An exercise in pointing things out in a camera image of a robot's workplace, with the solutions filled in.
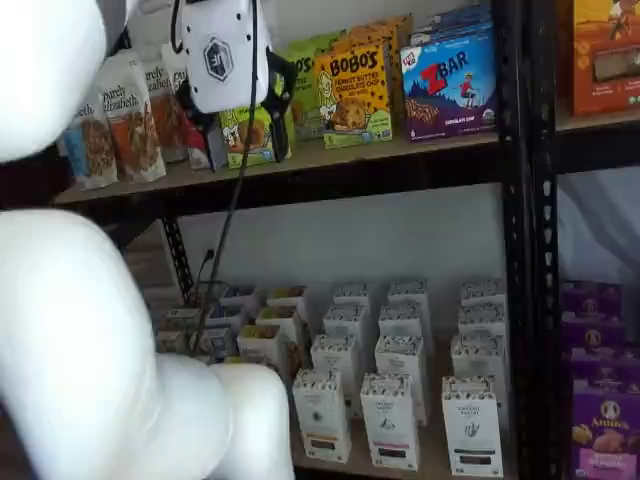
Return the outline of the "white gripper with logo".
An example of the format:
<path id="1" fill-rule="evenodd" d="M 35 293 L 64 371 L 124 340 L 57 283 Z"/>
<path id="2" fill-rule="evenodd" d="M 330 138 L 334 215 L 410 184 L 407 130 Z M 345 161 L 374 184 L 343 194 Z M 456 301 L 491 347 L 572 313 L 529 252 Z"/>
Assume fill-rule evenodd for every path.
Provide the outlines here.
<path id="1" fill-rule="evenodd" d="M 219 127 L 222 112 L 251 103 L 271 117 L 274 157 L 285 159 L 285 115 L 296 86 L 296 65 L 270 49 L 259 1 L 186 1 L 181 7 L 188 79 L 176 91 L 187 119 L 201 133 Z"/>

